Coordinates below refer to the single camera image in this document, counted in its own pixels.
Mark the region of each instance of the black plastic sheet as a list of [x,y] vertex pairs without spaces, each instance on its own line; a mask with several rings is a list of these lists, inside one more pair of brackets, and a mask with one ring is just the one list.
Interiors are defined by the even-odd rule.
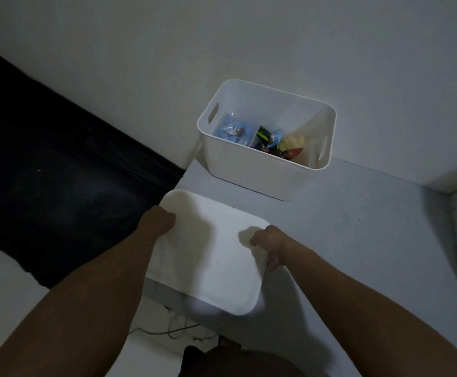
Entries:
[[41,285],[124,239],[183,172],[0,58],[0,250]]

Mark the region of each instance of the person's left hand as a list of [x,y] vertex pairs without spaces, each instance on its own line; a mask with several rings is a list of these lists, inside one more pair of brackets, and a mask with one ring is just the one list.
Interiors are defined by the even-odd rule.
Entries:
[[154,206],[143,214],[136,231],[158,238],[172,229],[175,223],[176,214],[169,213],[160,206]]

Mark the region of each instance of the red snack wrapper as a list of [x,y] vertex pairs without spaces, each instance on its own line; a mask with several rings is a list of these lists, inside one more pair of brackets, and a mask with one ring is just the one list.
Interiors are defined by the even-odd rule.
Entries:
[[282,152],[281,157],[286,160],[291,160],[297,157],[302,151],[303,148],[287,149],[286,151]]

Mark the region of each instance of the bin handle cutout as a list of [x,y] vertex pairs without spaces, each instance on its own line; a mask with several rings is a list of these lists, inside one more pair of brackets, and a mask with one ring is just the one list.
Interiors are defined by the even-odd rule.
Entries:
[[216,114],[218,113],[218,110],[219,110],[219,105],[218,103],[213,107],[213,110],[209,113],[209,116],[207,117],[207,123],[208,124],[211,124],[211,122],[213,121],[214,117],[216,116]]

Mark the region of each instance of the white box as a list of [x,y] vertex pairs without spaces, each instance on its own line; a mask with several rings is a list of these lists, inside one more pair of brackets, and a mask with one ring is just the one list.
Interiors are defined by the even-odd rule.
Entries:
[[[303,136],[302,153],[293,161],[215,136],[232,114],[239,121],[262,125],[282,137]],[[283,201],[302,190],[330,163],[336,111],[326,103],[239,79],[220,86],[197,121],[209,172],[223,180]]]

